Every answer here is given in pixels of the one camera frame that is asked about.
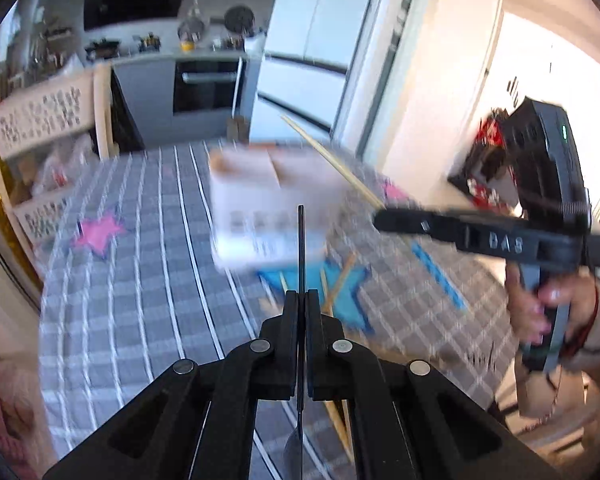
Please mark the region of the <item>right hand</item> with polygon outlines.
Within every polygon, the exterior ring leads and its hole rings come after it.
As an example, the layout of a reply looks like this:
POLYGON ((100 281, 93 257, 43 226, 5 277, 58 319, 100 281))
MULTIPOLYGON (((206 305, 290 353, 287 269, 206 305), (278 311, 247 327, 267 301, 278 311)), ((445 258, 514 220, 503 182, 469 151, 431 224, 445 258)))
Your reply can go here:
POLYGON ((597 312, 597 287, 594 278, 584 274, 565 274, 551 278, 537 292, 522 286, 519 266, 506 264, 505 288, 510 325, 522 344, 542 344, 553 323, 545 310, 569 304, 565 343, 572 344, 592 323, 597 312))

